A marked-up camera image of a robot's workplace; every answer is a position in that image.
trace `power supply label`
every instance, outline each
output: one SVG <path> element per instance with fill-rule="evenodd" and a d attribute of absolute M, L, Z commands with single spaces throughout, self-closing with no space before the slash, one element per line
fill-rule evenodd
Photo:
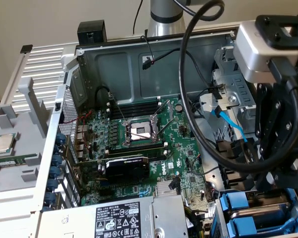
<path fill-rule="evenodd" d="M 140 203 L 96 209 L 95 238 L 141 238 Z"/>

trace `white wall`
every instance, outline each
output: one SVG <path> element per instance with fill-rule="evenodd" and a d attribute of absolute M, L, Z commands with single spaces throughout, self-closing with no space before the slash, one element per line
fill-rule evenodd
<path fill-rule="evenodd" d="M 0 97 L 5 91 L 22 45 L 77 41 L 81 21 L 104 19 L 107 37 L 132 34 L 140 0 L 0 0 Z M 214 23 L 255 19 L 259 14 L 298 14 L 298 0 L 225 0 L 225 12 Z M 144 0 L 136 33 L 149 24 Z M 185 14 L 185 22 L 190 16 Z"/>

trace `circuit board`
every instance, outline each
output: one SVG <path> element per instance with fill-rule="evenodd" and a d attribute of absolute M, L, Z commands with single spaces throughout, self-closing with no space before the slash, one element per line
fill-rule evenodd
<path fill-rule="evenodd" d="M 158 196 L 156 191 L 159 182 L 171 182 L 175 177 L 180 177 L 183 201 L 191 209 L 207 209 L 206 198 L 201 199 L 201 190 L 205 189 L 205 178 L 204 176 L 196 176 L 189 170 L 188 161 L 193 162 L 199 155 L 199 149 L 184 112 L 175 109 L 175 106 L 181 105 L 181 100 L 165 98 L 160 99 L 159 102 L 160 105 L 166 105 L 157 114 L 159 128 L 169 124 L 155 143 L 157 146 L 150 149 L 106 155 L 108 148 L 115 152 L 115 150 L 119 151 L 126 147 L 124 145 L 126 141 L 124 120 L 110 119 L 106 112 L 98 111 L 91 114 L 89 117 L 91 120 L 85 121 L 85 124 L 93 131 L 88 136 L 87 144 L 93 146 L 96 142 L 97 147 L 92 153 L 84 150 L 80 159 L 81 162 L 77 164 L 84 175 L 83 179 L 86 181 L 86 195 L 81 199 L 82 206 L 117 198 Z M 170 118 L 170 107 L 172 107 L 173 118 Z M 146 120 L 146 118 L 148 117 L 138 117 L 137 122 Z M 128 156 L 144 156 L 151 159 L 149 178 L 141 182 L 112 184 L 105 179 L 95 177 L 94 171 L 97 171 L 97 167 L 102 161 Z M 193 169 L 198 173 L 203 173 L 203 168 L 198 160 L 193 165 Z"/>

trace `motherboard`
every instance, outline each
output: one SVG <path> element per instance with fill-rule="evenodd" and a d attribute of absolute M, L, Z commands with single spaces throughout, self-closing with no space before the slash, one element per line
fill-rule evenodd
<path fill-rule="evenodd" d="M 202 159 L 181 100 L 107 106 L 86 112 L 77 128 L 81 205 L 181 194 L 191 209 L 206 210 L 205 178 L 192 173 L 203 173 Z"/>

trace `chip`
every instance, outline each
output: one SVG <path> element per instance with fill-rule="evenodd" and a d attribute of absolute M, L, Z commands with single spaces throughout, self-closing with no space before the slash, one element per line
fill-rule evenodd
<path fill-rule="evenodd" d="M 190 177 L 190 182 L 195 182 L 195 177 Z"/>

